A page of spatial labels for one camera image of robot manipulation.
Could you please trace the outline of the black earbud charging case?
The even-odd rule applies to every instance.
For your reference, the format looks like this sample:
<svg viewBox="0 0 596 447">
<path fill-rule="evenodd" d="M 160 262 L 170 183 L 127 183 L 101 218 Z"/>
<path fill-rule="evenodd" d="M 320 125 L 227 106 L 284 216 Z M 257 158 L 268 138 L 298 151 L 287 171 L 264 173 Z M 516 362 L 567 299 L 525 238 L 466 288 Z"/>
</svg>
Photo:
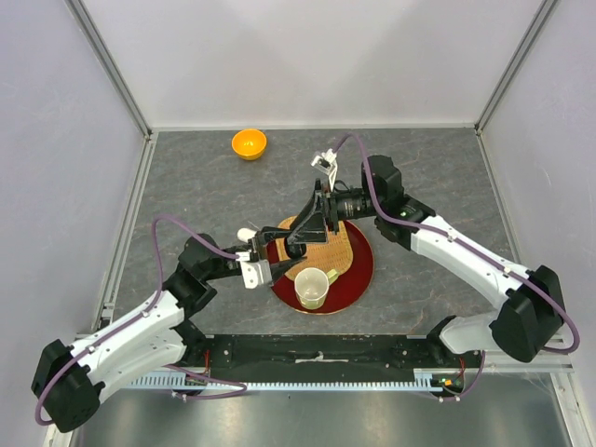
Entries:
<svg viewBox="0 0 596 447">
<path fill-rule="evenodd" d="M 307 246 L 305 244 L 296 244 L 284 242 L 284 250 L 290 259 L 300 259 L 306 256 Z"/>
</svg>

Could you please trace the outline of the white earbud charging case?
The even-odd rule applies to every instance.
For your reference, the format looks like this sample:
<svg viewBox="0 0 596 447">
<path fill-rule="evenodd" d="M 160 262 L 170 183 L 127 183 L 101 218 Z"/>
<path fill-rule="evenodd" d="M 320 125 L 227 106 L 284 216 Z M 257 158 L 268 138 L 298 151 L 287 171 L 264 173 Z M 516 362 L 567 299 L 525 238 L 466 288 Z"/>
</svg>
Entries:
<svg viewBox="0 0 596 447">
<path fill-rule="evenodd" d="M 240 228 L 237 230 L 237 239 L 243 243 L 249 243 L 256 236 L 257 232 L 251 228 Z"/>
</svg>

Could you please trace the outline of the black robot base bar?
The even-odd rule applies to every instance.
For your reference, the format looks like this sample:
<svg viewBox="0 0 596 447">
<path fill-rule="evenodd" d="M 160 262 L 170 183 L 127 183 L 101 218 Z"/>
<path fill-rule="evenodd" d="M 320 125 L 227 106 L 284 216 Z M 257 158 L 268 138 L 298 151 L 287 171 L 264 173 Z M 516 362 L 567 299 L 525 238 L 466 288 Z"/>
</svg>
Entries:
<svg viewBox="0 0 596 447">
<path fill-rule="evenodd" d="M 400 368 L 446 366 L 453 355 L 434 338 L 406 335 L 232 335 L 207 336 L 187 347 L 181 366 L 233 368 L 304 360 L 396 364 Z"/>
</svg>

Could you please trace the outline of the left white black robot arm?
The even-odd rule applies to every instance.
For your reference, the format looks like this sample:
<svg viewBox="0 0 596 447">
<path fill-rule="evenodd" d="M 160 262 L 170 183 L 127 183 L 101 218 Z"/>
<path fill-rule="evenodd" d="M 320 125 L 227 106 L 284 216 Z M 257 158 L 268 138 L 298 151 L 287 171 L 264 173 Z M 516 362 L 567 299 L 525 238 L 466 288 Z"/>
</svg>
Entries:
<svg viewBox="0 0 596 447">
<path fill-rule="evenodd" d="M 157 276 L 153 295 L 125 316 L 69 345 L 46 345 L 31 390 L 35 422 L 67 433 L 80 426 L 117 390 L 159 367 L 197 365 L 204 335 L 191 318 L 215 296 L 210 282 L 239 277 L 248 289 L 274 284 L 306 253 L 294 231 L 242 228 L 239 244 L 217 246 L 191 232 L 174 272 Z"/>
</svg>

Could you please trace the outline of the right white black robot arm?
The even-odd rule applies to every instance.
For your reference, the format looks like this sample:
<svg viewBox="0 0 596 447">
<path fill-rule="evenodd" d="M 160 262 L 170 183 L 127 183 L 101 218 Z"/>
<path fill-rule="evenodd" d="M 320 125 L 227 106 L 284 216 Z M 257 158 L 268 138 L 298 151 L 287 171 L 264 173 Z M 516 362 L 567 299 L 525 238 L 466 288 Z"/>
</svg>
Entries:
<svg viewBox="0 0 596 447">
<path fill-rule="evenodd" d="M 427 342 L 428 359 L 448 366 L 460 354 L 500 349 L 529 363 L 545 350 L 563 325 L 562 290 L 554 271 L 507 261 L 465 237 L 432 208 L 407 195 L 401 173 L 388 156 L 369 156 L 361 165 L 360 188 L 336 191 L 336 154 L 315 154 L 312 166 L 327 176 L 317 181 L 307 204 L 283 242 L 291 259 L 305 257 L 309 245 L 328 242 L 343 221 L 372 217 L 379 232 L 443 266 L 478 291 L 492 311 L 469 318 L 448 317 Z"/>
</svg>

